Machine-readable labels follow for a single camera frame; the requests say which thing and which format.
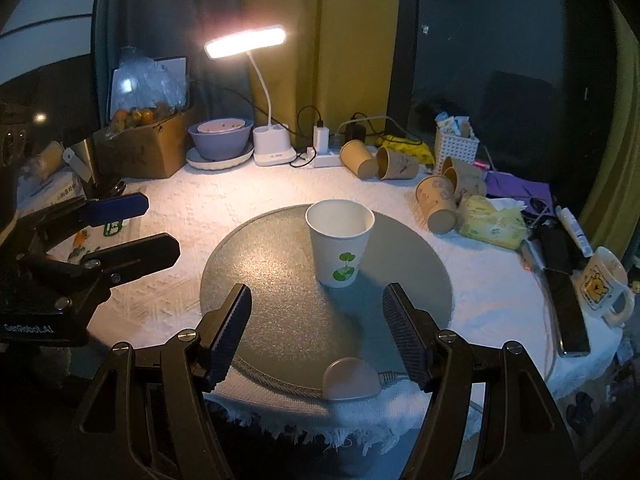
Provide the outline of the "pink bowl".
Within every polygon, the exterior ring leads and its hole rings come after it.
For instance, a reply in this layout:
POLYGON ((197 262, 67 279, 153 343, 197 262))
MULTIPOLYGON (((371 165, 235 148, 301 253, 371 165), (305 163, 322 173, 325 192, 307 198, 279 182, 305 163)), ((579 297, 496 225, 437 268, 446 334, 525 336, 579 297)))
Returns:
POLYGON ((219 118, 201 122, 197 127, 198 133, 225 133, 244 128, 246 122, 239 118, 219 118))

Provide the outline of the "round grey mat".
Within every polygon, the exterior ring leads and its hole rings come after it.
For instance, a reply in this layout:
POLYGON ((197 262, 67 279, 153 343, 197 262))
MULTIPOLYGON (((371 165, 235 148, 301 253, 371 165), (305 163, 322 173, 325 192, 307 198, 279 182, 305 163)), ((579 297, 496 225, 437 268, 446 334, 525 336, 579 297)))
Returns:
POLYGON ((221 306, 235 284, 252 294, 252 312, 232 364, 267 388, 320 398, 326 368, 360 358, 383 374, 404 372, 382 308, 383 289, 401 284, 413 305, 445 328, 454 310, 449 274, 422 236, 375 216, 355 281, 329 288, 314 276, 305 205, 247 221, 214 249, 200 292, 203 312, 221 306))

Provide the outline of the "yellow tissue pack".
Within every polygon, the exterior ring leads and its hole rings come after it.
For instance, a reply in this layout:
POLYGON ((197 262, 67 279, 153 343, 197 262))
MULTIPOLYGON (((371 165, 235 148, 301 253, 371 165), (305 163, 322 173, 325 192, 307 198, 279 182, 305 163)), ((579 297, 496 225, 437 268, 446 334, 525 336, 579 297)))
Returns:
POLYGON ((525 204, 514 198, 465 195, 458 207, 458 232, 472 240, 515 250, 527 236, 524 209, 525 204))

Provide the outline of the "brown paper cup printed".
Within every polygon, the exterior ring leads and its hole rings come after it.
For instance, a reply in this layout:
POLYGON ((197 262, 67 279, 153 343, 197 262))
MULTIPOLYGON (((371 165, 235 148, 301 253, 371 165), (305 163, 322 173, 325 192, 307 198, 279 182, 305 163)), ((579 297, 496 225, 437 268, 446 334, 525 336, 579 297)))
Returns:
POLYGON ((382 146, 376 152, 380 180, 411 180, 419 173, 419 162, 412 156, 382 146))

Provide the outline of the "brown paper cup rear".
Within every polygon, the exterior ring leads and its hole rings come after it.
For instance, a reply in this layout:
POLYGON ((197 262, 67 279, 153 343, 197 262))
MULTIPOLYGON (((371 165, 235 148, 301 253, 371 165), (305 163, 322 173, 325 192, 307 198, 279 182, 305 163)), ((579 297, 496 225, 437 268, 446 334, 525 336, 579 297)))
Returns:
POLYGON ((442 175, 454 188, 454 200, 457 204, 468 195, 486 195, 484 172, 477 166, 448 156, 442 165, 442 175))

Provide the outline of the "purple bowl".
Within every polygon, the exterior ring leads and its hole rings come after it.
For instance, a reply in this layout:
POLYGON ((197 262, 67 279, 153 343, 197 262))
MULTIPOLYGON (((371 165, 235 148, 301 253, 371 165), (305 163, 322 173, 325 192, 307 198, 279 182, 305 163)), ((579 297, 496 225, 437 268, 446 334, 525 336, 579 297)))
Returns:
POLYGON ((244 119, 246 125, 242 129, 229 131, 225 133, 198 133, 196 127, 200 124, 194 124, 188 128, 188 133, 194 143, 198 154, 204 159, 218 162, 218 160, 227 160, 235 158, 242 153, 252 132, 253 123, 248 119, 244 119))

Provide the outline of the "cardboard box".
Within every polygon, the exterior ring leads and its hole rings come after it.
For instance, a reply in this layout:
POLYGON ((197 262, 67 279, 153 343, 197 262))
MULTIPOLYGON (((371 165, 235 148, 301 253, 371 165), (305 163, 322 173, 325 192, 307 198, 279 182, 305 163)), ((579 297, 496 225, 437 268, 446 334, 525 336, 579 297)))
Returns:
POLYGON ((188 128, 205 116, 205 107, 194 105, 154 125, 120 133, 99 130, 93 135, 99 166, 126 178, 169 178, 186 164, 186 152, 193 146, 188 128))

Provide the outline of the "grey curtain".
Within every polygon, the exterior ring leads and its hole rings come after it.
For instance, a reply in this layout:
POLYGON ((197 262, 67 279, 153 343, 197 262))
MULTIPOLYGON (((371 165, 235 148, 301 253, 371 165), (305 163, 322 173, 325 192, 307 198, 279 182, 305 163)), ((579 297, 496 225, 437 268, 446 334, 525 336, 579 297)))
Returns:
POLYGON ((241 0, 94 0, 91 52, 102 119, 112 71, 131 48, 148 58, 185 58, 190 100, 207 118, 255 116, 246 58, 213 61, 207 41, 241 24, 241 0))

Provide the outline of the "white charger plug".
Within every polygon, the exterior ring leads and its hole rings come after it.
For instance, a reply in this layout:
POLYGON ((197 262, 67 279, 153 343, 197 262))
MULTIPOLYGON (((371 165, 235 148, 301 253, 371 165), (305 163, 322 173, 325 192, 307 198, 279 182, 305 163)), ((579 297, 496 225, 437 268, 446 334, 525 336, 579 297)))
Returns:
POLYGON ((326 155, 329 151, 330 130, 326 128, 322 119, 318 119, 314 125, 312 145, 318 155, 326 155))

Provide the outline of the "white paper cup green print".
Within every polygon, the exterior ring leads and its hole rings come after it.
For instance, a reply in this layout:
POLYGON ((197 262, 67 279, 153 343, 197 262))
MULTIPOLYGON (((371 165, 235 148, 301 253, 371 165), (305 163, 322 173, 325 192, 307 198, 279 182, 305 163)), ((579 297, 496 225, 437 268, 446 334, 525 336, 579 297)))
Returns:
POLYGON ((352 200, 320 200, 307 208, 305 221, 317 281, 331 288, 351 285, 375 225, 373 211, 352 200))

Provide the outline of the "white cartoon mug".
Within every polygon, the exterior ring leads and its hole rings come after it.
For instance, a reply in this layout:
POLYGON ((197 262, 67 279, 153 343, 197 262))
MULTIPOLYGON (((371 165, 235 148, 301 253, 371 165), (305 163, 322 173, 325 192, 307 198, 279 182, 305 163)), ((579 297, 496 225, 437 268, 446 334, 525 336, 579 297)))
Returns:
POLYGON ((593 252, 574 289, 585 314, 602 318, 610 327, 622 327, 634 313, 634 292, 626 271, 608 248, 600 246, 593 252))

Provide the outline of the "fruit sticker packet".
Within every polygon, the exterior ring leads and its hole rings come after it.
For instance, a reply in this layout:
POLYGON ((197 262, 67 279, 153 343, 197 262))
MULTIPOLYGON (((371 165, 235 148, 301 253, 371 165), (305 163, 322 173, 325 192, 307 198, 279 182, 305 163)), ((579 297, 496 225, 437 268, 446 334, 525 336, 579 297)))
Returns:
POLYGON ((103 226, 87 226, 65 244, 65 260, 78 263, 85 255, 112 247, 128 240, 129 220, 117 220, 103 226))

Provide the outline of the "clear plastic bag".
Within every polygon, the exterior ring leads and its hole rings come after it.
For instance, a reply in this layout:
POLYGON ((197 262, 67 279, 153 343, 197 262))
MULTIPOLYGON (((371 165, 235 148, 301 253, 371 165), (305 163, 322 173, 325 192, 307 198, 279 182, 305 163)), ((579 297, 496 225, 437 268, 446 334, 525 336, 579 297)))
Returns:
POLYGON ((118 66, 111 74, 106 119, 112 122, 120 110, 185 110, 190 104, 189 76, 186 56, 149 58, 140 49, 122 48, 118 66))

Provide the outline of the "white tube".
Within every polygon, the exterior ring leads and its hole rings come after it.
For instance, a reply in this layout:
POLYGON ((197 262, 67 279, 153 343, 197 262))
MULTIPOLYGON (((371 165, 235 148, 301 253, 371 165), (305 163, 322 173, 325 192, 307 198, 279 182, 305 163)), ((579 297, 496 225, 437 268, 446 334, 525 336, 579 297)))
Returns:
POLYGON ((555 214, 561 221, 562 226, 567 230, 570 238, 574 240, 582 255, 585 258, 591 258, 593 249, 574 214, 568 208, 560 206, 555 207, 555 214))

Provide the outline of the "white power strip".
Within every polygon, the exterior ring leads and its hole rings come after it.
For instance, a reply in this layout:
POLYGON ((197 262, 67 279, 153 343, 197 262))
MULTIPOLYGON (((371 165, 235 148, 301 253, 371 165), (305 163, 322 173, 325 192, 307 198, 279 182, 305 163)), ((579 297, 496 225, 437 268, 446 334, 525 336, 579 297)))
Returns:
POLYGON ((343 165, 339 151, 328 151, 326 154, 318 154, 312 146, 306 151, 307 162, 314 168, 332 168, 343 165))

